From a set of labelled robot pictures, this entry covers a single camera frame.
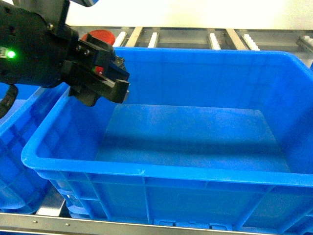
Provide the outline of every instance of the blue plastic crate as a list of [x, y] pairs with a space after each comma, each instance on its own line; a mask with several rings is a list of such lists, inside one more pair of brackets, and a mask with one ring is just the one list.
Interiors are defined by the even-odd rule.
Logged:
[[[33, 213], [44, 198], [50, 184], [22, 164], [21, 152], [66, 88], [18, 85], [17, 100], [0, 119], [0, 211]], [[2, 96], [7, 89], [0, 84]]]
[[282, 52], [119, 48], [123, 104], [65, 93], [22, 153], [73, 217], [313, 231], [313, 73]]

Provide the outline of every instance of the metal rail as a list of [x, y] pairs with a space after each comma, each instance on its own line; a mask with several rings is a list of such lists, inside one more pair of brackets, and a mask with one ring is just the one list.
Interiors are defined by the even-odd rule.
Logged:
[[0, 231], [47, 235], [263, 235], [10, 213], [0, 213]]

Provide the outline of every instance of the green led light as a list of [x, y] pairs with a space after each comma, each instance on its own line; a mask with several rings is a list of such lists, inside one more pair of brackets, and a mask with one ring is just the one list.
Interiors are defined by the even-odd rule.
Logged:
[[6, 56], [10, 59], [13, 59], [16, 56], [16, 53], [12, 50], [7, 51]]

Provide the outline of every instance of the white background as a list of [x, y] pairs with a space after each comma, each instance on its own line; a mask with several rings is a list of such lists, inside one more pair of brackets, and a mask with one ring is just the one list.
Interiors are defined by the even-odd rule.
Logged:
[[67, 24], [313, 29], [313, 0], [99, 0], [90, 8], [72, 2]]

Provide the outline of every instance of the crate bottom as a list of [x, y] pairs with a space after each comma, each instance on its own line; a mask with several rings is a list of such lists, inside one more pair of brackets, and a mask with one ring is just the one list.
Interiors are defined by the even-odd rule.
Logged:
[[289, 172], [259, 110], [119, 104], [96, 161]]

